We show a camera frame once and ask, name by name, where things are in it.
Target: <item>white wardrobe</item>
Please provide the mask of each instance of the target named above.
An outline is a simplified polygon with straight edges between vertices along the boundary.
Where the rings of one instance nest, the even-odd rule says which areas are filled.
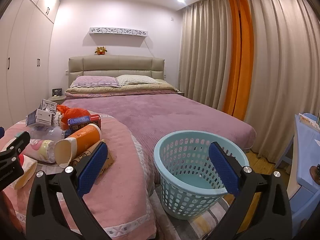
[[[12,0],[0,19],[0,126],[49,98],[48,59],[59,0]]]

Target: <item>stuffed toy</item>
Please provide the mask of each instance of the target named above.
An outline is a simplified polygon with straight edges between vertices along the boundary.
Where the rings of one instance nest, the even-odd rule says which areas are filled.
[[[62,115],[60,120],[60,127],[62,130],[68,130],[68,120],[71,118],[77,118],[90,115],[88,110],[82,108],[69,108],[67,106],[57,105],[57,111]]]
[[[95,53],[97,53],[98,55],[104,55],[106,52],[108,52],[108,51],[107,51],[106,48],[103,46],[103,47],[97,47]]]

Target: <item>plastic basket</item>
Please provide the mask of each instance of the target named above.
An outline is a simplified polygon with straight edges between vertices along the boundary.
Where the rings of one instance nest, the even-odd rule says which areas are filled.
[[[156,144],[154,160],[161,175],[161,204],[169,215],[193,219],[228,193],[209,159],[209,145],[214,141],[241,166],[249,165],[237,145],[213,133],[177,131]]]

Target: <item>wall shelf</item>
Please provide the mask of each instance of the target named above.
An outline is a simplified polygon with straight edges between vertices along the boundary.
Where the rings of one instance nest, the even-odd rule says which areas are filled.
[[[109,27],[94,27],[90,28],[90,34],[97,33],[106,33],[106,34],[126,34],[126,35],[135,35],[135,36],[143,36],[147,37],[148,32],[134,30],[134,29],[124,29],[124,28],[109,28]]]

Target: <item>purple pillow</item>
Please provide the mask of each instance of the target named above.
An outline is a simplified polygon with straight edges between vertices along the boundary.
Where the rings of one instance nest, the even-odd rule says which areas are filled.
[[[95,87],[116,87],[120,88],[114,77],[108,76],[78,76],[70,86],[71,88],[95,88]]]

